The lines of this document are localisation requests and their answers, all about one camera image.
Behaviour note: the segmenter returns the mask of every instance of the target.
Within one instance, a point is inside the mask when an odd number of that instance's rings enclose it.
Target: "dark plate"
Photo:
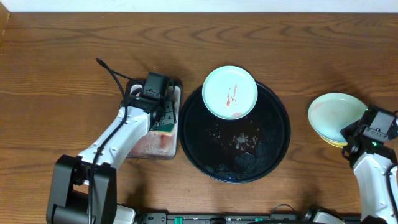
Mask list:
[[[207,110],[201,89],[185,102],[178,127],[191,163],[204,174],[230,183],[254,181],[274,170],[290,142],[289,117],[276,94],[257,82],[253,110],[228,121]]]

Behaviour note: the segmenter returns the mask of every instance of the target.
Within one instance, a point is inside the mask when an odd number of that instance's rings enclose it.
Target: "white plate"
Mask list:
[[[224,66],[212,71],[201,93],[209,111],[222,119],[246,116],[257,101],[256,81],[247,71],[235,66]]]
[[[314,130],[330,141],[346,142],[340,130],[361,119],[366,105],[344,93],[328,93],[315,99],[308,109]]]

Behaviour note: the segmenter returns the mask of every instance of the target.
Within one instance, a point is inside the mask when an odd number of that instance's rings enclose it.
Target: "green switch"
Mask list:
[[[182,224],[182,217],[175,217],[174,218],[174,224]]]

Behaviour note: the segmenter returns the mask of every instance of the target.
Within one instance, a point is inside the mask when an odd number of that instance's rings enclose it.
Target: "red sauce stain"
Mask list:
[[[233,103],[234,101],[235,101],[235,103],[236,103],[235,95],[236,95],[236,88],[237,88],[237,87],[238,87],[238,86],[235,84],[234,96],[231,97],[231,100],[232,100],[232,101],[229,100],[229,91],[231,91],[231,88],[228,89],[228,95],[226,96],[226,106],[229,106],[229,105],[231,104],[231,102]]]
[[[317,103],[314,107],[313,107],[313,111],[316,111],[323,103]]]
[[[239,112],[238,112],[238,113],[232,114],[232,117],[233,117],[233,118],[237,118],[238,116],[241,116],[241,115],[242,115],[242,113],[239,113]]]
[[[229,106],[229,104],[231,103],[229,100],[229,91],[231,90],[231,88],[229,88],[228,90],[228,95],[226,96],[226,106]]]
[[[232,99],[232,102],[235,100],[235,102],[236,102],[236,99],[235,99],[235,94],[236,94],[236,87],[238,87],[236,84],[235,84],[235,89],[234,89],[234,96],[233,97],[231,97],[231,99]]]
[[[164,135],[161,135],[161,136],[160,136],[160,148],[165,147],[165,145],[166,145],[165,136],[164,136]]]

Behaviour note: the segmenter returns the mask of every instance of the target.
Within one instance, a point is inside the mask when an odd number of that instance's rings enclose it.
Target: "wet surface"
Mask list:
[[[217,179],[240,181],[267,172],[289,142],[285,130],[289,122],[286,124],[275,101],[259,89],[253,110],[228,121],[211,114],[197,94],[183,116],[185,150]]]
[[[172,87],[169,87],[167,94],[171,94]],[[178,114],[180,111],[181,89],[175,87],[174,94],[170,100],[174,101],[174,108],[177,124],[174,125],[170,133],[158,131],[149,131],[144,137],[138,140],[137,144],[130,150],[127,157],[144,158],[144,159],[172,159],[177,152],[177,126]]]

